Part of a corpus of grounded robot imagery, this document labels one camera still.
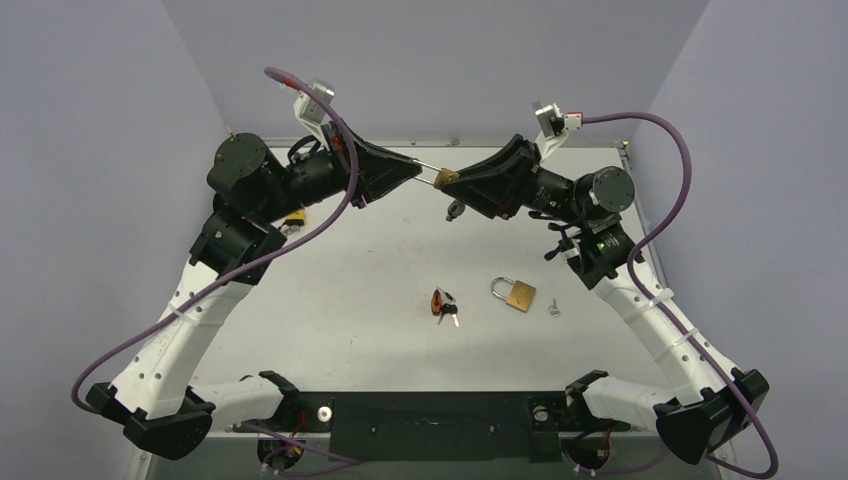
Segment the black-headed keys bunch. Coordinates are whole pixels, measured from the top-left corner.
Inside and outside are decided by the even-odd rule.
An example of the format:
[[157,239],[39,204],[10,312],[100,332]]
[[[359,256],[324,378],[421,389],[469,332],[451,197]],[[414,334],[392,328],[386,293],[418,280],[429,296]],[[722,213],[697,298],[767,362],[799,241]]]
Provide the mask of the black-headed keys bunch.
[[441,289],[441,291],[442,291],[442,295],[443,295],[443,298],[444,298],[444,305],[443,305],[441,314],[439,316],[436,316],[438,318],[437,323],[441,324],[446,317],[449,317],[451,319],[451,321],[453,322],[454,326],[459,327],[460,326],[459,319],[458,319],[459,309],[458,309],[458,305],[457,305],[457,302],[456,302],[456,298],[453,295],[451,295],[450,293],[448,293],[447,291],[444,291],[442,289]]

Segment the orange black padlock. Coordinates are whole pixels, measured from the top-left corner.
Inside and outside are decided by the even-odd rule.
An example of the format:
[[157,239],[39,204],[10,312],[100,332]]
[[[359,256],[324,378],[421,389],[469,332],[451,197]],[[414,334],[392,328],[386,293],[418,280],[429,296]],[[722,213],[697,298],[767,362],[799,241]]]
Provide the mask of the orange black padlock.
[[430,299],[430,310],[434,316],[439,316],[444,305],[444,298],[440,288],[435,288]]

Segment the small brass long-shackle padlock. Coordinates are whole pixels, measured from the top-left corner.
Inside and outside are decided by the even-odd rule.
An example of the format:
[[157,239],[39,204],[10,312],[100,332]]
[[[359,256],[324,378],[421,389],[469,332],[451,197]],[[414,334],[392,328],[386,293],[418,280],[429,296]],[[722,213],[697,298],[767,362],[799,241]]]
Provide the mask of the small brass long-shackle padlock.
[[445,167],[437,167],[419,159],[412,159],[411,162],[420,166],[423,171],[431,171],[435,173],[435,177],[433,179],[427,179],[422,174],[419,174],[415,177],[415,180],[437,190],[441,190],[445,185],[456,182],[460,178],[460,174],[458,172]]

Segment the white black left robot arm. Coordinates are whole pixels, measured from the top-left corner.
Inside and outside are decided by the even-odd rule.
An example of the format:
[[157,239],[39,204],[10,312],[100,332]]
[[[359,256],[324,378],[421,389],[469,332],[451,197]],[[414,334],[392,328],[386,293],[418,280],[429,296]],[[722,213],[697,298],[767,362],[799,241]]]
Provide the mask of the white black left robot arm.
[[412,158],[360,138],[346,144],[333,125],[324,131],[316,151],[289,164],[253,133],[218,147],[207,176],[213,211],[161,320],[130,364],[86,396],[139,449],[178,460],[214,430],[254,420],[285,430],[297,420],[297,388],[276,372],[207,386],[192,378],[225,320],[262,279],[261,258],[287,245],[279,220],[345,190],[352,205],[364,207],[422,171]]

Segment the silver key with ring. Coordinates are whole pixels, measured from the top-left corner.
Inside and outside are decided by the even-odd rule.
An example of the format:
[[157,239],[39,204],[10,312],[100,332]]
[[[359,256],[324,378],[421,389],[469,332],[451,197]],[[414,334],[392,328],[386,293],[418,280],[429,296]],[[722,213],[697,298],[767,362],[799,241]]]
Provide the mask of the silver key with ring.
[[553,299],[548,307],[548,312],[552,317],[559,317],[561,312],[558,308],[557,301]]

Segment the large brass padlock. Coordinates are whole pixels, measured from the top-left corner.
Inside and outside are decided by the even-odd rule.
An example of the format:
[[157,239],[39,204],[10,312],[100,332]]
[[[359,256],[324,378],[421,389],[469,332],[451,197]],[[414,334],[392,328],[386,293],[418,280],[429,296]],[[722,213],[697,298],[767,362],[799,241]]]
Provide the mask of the large brass padlock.
[[522,313],[530,310],[536,291],[530,284],[503,276],[490,282],[490,292],[495,298]]

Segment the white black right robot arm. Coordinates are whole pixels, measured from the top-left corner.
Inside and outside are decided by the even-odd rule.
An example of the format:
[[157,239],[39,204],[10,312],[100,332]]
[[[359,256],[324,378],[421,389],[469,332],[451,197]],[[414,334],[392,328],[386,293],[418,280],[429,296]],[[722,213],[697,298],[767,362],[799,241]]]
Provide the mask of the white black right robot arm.
[[561,233],[557,251],[583,285],[633,332],[667,380],[651,387],[596,370],[571,383],[564,413],[578,427],[604,420],[656,433],[678,459],[696,464],[751,424],[769,386],[718,353],[658,284],[621,223],[635,198],[629,173],[608,166],[569,179],[545,169],[522,136],[493,156],[441,169],[436,188],[489,218],[527,208]]

